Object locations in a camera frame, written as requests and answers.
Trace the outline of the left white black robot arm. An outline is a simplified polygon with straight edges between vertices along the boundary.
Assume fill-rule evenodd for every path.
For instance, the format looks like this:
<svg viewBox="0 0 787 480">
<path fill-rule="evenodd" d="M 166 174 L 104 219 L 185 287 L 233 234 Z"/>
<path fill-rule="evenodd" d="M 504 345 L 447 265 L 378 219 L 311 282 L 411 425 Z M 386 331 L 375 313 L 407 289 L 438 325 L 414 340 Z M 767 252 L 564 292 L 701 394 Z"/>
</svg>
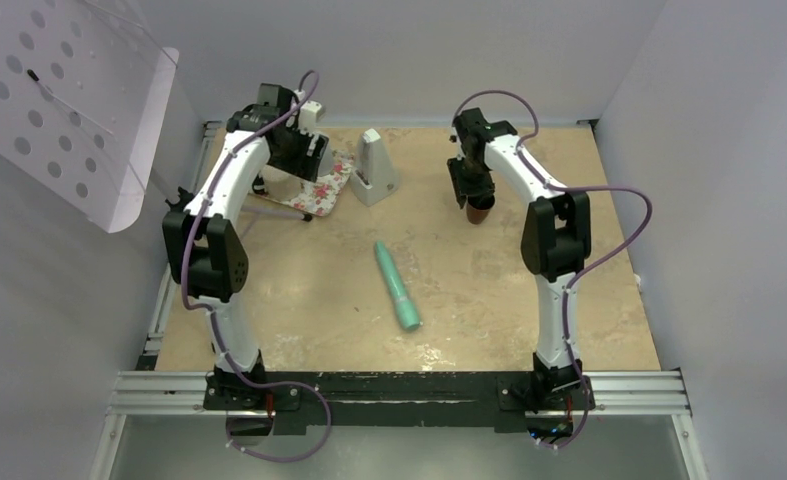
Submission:
<svg viewBox="0 0 787 480">
<path fill-rule="evenodd" d="M 267 381 L 258 342 L 238 294 L 249 271 L 235 223 L 254 180 L 266 167 L 289 179 L 316 181 L 328 139 L 316 130 L 310 91 L 262 84 L 251 105 L 226 123 L 222 150 L 197 193 L 180 190 L 162 221 L 171 275 L 186 308 L 209 317 L 216 353 L 209 386 L 241 408 L 261 405 Z"/>
</svg>

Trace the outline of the brown striped mug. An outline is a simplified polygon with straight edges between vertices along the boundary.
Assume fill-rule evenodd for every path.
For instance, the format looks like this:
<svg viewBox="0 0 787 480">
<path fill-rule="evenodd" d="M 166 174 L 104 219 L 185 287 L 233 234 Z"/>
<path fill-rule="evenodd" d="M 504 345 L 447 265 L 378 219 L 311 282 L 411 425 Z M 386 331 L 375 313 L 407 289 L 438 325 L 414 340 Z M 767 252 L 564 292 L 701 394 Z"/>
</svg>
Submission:
<svg viewBox="0 0 787 480">
<path fill-rule="evenodd" d="M 469 196 L 465 204 L 465 214 L 468 222 L 472 225 L 482 224 L 495 205 L 493 195 Z"/>
</svg>

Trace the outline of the beige mug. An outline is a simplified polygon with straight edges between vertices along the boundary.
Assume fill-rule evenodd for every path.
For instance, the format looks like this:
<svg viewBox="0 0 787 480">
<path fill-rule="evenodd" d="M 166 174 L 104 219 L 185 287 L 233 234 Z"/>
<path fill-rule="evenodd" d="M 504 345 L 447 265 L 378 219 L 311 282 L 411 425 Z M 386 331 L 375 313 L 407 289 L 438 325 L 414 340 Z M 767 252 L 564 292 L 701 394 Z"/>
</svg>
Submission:
<svg viewBox="0 0 787 480">
<path fill-rule="evenodd" d="M 271 165 L 265 165 L 261 169 L 259 176 L 266 185 L 285 185 L 295 180 L 292 174 L 289 174 Z"/>
</svg>

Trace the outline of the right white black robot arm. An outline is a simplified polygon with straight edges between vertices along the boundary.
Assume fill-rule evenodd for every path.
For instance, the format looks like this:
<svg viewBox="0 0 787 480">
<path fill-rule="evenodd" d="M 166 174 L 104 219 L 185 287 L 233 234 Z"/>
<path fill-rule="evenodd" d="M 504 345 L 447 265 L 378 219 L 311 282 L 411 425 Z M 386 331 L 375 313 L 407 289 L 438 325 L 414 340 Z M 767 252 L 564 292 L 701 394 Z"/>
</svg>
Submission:
<svg viewBox="0 0 787 480">
<path fill-rule="evenodd" d="M 528 151 L 515 127 L 488 121 L 478 108 L 455 114 L 450 140 L 458 148 L 447 162 L 452 188 L 471 224 L 481 224 L 495 205 L 494 174 L 526 207 L 520 255 L 537 285 L 539 333 L 533 371 L 520 392 L 553 407 L 581 384 L 577 289 L 571 281 L 592 250 L 589 197 L 569 192 Z"/>
</svg>

